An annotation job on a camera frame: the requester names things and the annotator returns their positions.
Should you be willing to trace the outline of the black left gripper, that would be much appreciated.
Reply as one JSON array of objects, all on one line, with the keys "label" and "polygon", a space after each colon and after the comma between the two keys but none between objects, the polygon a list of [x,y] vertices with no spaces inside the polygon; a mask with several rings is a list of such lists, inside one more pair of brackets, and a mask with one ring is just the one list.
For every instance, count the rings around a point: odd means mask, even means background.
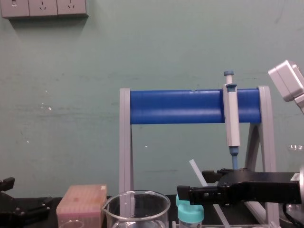
[{"label": "black left gripper", "polygon": [[0,227],[23,228],[26,226],[26,220],[47,217],[53,198],[38,198],[34,204],[19,204],[13,197],[2,192],[12,189],[14,183],[13,177],[0,181]]}]

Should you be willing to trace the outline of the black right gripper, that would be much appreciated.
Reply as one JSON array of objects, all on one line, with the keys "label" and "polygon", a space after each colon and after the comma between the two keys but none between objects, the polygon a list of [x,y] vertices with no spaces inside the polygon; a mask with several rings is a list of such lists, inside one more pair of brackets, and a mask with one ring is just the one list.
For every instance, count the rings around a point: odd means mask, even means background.
[{"label": "black right gripper", "polygon": [[296,172],[231,171],[222,176],[214,171],[202,171],[206,183],[218,182],[217,187],[179,185],[180,200],[191,205],[235,204],[239,201],[301,204],[301,190]]}]

